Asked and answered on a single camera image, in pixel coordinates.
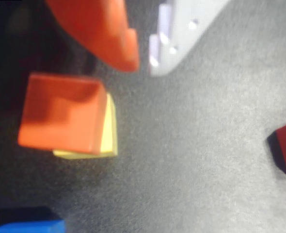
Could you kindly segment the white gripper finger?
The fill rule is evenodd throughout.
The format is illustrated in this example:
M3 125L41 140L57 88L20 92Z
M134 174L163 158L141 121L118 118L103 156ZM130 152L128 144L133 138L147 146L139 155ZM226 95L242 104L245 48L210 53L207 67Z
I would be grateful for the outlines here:
M159 5L157 32L149 36L149 73L169 74L186 57L228 0L167 0Z

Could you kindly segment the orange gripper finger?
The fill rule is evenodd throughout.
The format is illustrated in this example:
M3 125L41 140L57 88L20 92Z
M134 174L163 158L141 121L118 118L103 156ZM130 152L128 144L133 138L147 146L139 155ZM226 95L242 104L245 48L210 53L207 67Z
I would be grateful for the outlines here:
M62 29L104 63L123 72L140 66L137 31L123 0L47 0Z

